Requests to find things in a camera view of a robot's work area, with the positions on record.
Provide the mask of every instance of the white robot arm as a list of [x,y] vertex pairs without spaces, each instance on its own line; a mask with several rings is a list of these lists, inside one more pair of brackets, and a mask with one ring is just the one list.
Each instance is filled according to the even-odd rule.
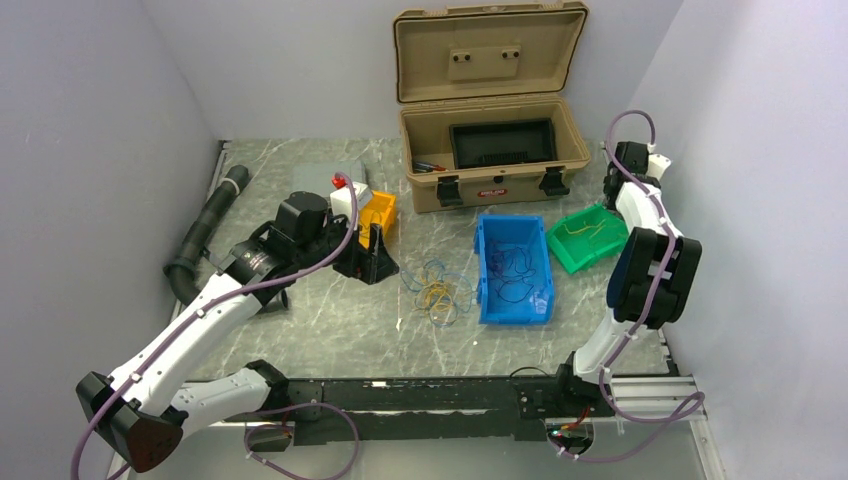
[[[647,146],[633,142],[622,142],[617,156],[631,171],[645,175],[644,183],[648,191],[626,181],[614,167],[610,168],[604,182],[607,206],[614,206],[622,216],[630,239],[610,279],[606,314],[586,344],[574,354],[573,374],[595,384],[598,383],[604,362],[625,336],[630,335],[631,340],[635,340],[649,329],[656,330],[665,322],[677,320],[701,254],[700,244],[684,239],[683,234],[668,220],[665,207],[662,206],[661,215],[655,204],[656,201],[662,205],[659,180],[671,164],[670,160],[661,155],[648,154]],[[656,252],[668,243],[663,226],[674,233],[679,251],[670,268],[658,272],[659,259],[656,258]],[[651,310],[656,318],[641,325],[636,332],[630,332],[644,306],[647,293],[645,285],[656,275],[662,275],[661,286],[664,290],[661,292],[660,303],[656,305],[658,308]]]
[[[142,473],[164,461],[182,438],[211,423],[267,405],[291,404],[288,379],[262,360],[220,380],[183,383],[229,332],[283,294],[297,278],[295,272],[332,264],[338,273],[370,285],[400,271],[379,226],[371,225],[365,248],[359,229],[349,225],[348,217],[331,211],[324,198],[293,193],[273,222],[232,248],[218,273],[153,342],[108,377],[91,372],[78,383],[77,396],[89,421],[102,417],[94,430]],[[227,299],[206,307],[221,298]]]

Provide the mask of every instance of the white wall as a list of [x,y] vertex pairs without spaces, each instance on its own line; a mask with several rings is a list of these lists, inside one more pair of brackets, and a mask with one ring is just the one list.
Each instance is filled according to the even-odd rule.
[[836,0],[687,0],[632,102],[704,246],[667,330],[731,479],[848,478],[846,24]]
[[217,144],[137,0],[3,2],[0,144],[0,478],[68,478],[74,387],[166,324]]
[[[585,136],[627,106],[682,0],[587,0],[565,93]],[[392,19],[480,0],[144,0],[220,138],[397,137]]]

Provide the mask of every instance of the tan toolbox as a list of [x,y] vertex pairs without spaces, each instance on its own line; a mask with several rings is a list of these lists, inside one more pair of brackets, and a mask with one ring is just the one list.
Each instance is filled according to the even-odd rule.
[[[416,212],[568,193],[589,150],[557,92],[588,13],[584,3],[566,2],[407,10],[395,19],[397,98]],[[555,158],[520,163],[526,154],[505,152],[495,166],[456,167],[451,127],[523,120],[552,125]],[[416,173],[421,163],[444,171]]]

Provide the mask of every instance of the toolbox latch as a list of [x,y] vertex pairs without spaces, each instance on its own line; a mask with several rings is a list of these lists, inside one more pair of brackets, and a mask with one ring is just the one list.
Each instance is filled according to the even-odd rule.
[[439,204],[443,207],[456,207],[462,205],[462,197],[459,196],[459,177],[451,175],[449,177],[439,177],[439,184],[436,186],[436,197],[439,199]]
[[549,197],[568,195],[571,190],[562,183],[562,167],[546,168],[539,190],[544,190],[545,195]]

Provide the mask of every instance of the black hose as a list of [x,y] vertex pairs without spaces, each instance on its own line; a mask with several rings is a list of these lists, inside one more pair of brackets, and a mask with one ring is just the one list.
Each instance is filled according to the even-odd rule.
[[206,242],[220,223],[221,218],[230,209],[236,197],[250,183],[250,173],[247,167],[236,165],[227,172],[225,180],[212,192],[206,200],[197,220],[191,224],[174,260],[165,266],[165,275],[171,285],[171,290],[183,305],[188,305],[200,293],[194,284],[195,266]]

